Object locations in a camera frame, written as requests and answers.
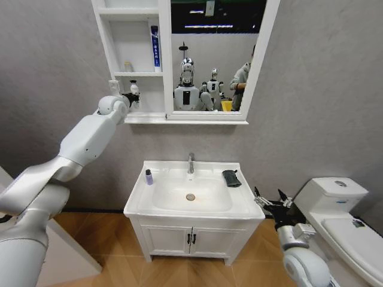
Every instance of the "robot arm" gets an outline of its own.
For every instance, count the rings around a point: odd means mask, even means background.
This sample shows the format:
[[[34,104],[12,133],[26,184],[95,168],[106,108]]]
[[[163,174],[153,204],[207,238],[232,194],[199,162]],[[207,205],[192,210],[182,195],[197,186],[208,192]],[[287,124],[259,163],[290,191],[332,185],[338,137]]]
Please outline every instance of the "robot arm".
[[[224,92],[223,92],[223,82],[220,82],[219,88],[220,88],[220,97],[221,97],[221,99],[224,99],[225,95],[224,95]]]
[[[214,110],[214,104],[213,104],[213,101],[211,100],[210,93],[208,93],[207,91],[204,91],[201,93],[200,98],[202,103],[204,104],[204,107],[206,107],[208,111]]]
[[[298,287],[332,286],[327,264],[308,249],[309,239],[315,235],[315,230],[309,224],[294,224],[294,218],[288,214],[292,200],[282,191],[278,191],[282,202],[261,197],[257,188],[254,191],[254,201],[269,211],[275,220],[275,229],[284,252],[283,265],[286,272]]]
[[[99,157],[124,122],[129,100],[106,96],[93,115],[84,117],[64,138],[59,154],[47,163],[28,167],[0,194],[0,211],[19,215],[17,223],[0,234],[0,278],[7,287],[37,284],[48,248],[46,226],[69,198],[69,190],[50,184],[66,182]]]
[[[205,91],[208,91],[208,83],[207,82],[203,82],[202,85],[199,88],[199,92],[200,93],[203,93]]]

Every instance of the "toilet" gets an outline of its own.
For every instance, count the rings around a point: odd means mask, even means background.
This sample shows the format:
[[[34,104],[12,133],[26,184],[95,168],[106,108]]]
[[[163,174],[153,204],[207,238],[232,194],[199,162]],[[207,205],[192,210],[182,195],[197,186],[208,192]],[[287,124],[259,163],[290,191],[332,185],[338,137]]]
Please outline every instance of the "toilet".
[[[349,213],[367,193],[350,178],[314,178],[294,203],[347,265],[383,287],[383,238]]]

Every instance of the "toilet tank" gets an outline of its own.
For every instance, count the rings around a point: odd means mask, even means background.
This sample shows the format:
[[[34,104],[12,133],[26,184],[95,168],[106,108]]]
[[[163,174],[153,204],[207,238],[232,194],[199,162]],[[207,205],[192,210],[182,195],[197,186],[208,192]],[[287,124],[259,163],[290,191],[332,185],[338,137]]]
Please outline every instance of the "toilet tank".
[[[303,212],[349,212],[368,191],[350,178],[313,178],[295,197]]]

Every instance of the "chrome faucet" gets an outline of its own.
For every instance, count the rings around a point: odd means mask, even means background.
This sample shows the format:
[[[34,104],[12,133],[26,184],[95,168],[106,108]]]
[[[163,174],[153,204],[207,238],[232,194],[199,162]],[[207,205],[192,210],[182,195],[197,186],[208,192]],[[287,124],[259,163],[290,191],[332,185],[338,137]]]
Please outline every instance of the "chrome faucet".
[[[187,168],[187,173],[189,174],[192,174],[194,173],[194,153],[190,153],[189,154],[189,165],[188,165],[188,168]]]

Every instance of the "cabinet door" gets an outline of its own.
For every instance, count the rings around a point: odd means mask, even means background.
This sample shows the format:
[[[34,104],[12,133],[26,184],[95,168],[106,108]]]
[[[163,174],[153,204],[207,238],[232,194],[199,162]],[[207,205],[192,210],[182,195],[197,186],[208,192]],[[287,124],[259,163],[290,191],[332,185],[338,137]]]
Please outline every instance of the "cabinet door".
[[[191,227],[142,225],[141,228],[150,254],[189,254]]]
[[[190,254],[206,257],[230,257],[231,249],[245,230],[193,228]]]

